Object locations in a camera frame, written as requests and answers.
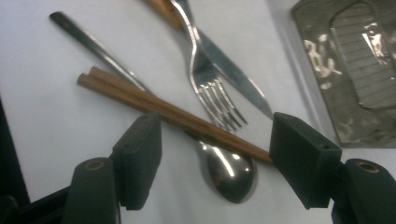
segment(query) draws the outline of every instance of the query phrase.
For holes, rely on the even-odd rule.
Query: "stainless steel fork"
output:
[[[239,113],[224,90],[218,70],[203,52],[200,36],[192,20],[191,11],[186,0],[171,0],[177,9],[186,35],[192,43],[189,77],[199,100],[216,125],[227,131],[236,131],[247,121]]]

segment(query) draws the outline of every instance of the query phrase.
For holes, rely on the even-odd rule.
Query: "wooden chopstick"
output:
[[[150,93],[141,91],[137,87],[97,67],[93,67],[89,75],[80,75],[78,84],[145,113],[160,112],[164,121],[176,125],[205,143],[229,149],[258,161],[272,163],[267,151]]]

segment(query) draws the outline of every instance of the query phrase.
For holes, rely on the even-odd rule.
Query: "white tablecloth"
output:
[[[191,1],[198,26],[264,91],[274,112],[303,119],[334,139],[318,93],[293,63],[293,1]],[[70,184],[74,168],[107,157],[141,112],[76,84],[100,60],[49,19],[61,10],[89,30],[155,94],[208,119],[187,78],[189,42],[144,1],[0,1],[0,93],[32,201]],[[272,121],[232,86],[226,88],[249,125],[237,134],[268,148]],[[141,211],[121,208],[122,223],[332,223],[329,209],[306,211],[279,171],[258,162],[258,185],[245,203],[221,198],[204,181],[198,148],[163,123],[163,159]],[[396,152],[349,149],[396,175]]]

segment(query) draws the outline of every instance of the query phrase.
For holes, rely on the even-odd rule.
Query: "fork tines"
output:
[[[234,106],[228,94],[221,85],[221,80],[213,79],[198,88],[198,96],[215,123],[227,131],[237,131],[242,123],[247,124],[245,118]]]

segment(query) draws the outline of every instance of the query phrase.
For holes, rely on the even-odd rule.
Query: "wooden knife handle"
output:
[[[170,0],[145,0],[147,4],[153,7],[163,18],[168,21],[175,29],[182,29],[181,21],[175,12],[175,8]]]

